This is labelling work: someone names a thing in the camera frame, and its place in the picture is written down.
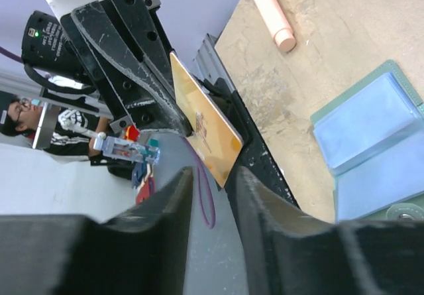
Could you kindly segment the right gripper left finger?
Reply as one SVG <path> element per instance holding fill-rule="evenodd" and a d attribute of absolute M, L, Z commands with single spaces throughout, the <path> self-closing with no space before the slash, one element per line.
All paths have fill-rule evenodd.
<path fill-rule="evenodd" d="M 82 215 L 1 217 L 2 294 L 181 294 L 193 170 L 105 223 Z"/>

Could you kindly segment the gold credit card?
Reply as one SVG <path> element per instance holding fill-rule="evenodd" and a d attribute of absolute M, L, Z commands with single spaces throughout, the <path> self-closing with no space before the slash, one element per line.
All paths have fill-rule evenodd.
<path fill-rule="evenodd" d="M 218 185 L 223 187 L 242 150 L 242 137 L 175 52 L 170 53 L 170 64 L 176 104 L 193 129 L 187 141 Z"/>

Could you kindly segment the sage green card holder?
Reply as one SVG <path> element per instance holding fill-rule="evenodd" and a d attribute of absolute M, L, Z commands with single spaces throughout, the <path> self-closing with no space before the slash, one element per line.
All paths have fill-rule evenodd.
<path fill-rule="evenodd" d="M 387 60 L 311 116 L 336 221 L 423 219 L 423 99 Z"/>

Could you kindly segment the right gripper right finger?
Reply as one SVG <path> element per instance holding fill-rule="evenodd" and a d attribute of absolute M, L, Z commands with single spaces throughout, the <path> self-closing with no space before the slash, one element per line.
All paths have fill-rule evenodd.
<path fill-rule="evenodd" d="M 250 294 L 422 294 L 423 222 L 307 215 L 247 168 L 233 188 Z"/>

